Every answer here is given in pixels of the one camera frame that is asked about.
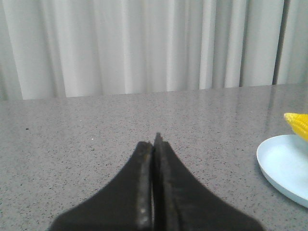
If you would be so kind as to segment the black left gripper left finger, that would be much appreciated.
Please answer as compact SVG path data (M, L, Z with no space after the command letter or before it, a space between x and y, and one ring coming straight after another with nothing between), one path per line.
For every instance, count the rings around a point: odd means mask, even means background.
M51 231L150 231L152 152L139 142L118 174L94 196L62 213Z

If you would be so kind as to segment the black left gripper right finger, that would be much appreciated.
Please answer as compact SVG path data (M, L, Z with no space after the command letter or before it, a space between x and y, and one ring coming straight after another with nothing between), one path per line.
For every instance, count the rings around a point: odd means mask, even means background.
M154 230L261 231L254 218L214 195L156 134L153 152Z

